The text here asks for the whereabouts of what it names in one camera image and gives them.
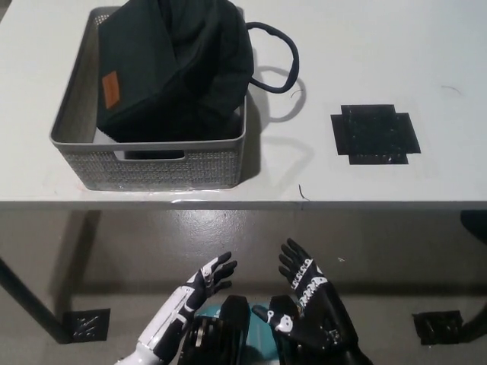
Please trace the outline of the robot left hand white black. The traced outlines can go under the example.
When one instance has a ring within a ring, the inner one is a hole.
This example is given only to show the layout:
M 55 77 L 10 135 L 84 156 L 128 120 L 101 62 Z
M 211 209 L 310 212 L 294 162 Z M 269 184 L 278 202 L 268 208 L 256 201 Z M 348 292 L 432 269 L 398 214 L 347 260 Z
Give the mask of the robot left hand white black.
M 171 362 L 196 312 L 208 298 L 231 286 L 228 278 L 236 267 L 230 252 L 203 265 L 169 296 L 140 334 L 136 348 L 160 362 Z

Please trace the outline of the robot right hand white black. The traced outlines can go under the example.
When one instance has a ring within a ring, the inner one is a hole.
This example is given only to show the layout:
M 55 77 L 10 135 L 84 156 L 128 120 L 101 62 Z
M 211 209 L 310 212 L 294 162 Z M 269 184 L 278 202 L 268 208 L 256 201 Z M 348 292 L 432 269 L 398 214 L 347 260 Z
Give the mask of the robot right hand white black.
M 255 305 L 253 314 L 284 338 L 315 351 L 356 348 L 358 336 L 348 312 L 315 259 L 291 238 L 281 250 L 279 272 L 294 291 L 300 312 Z

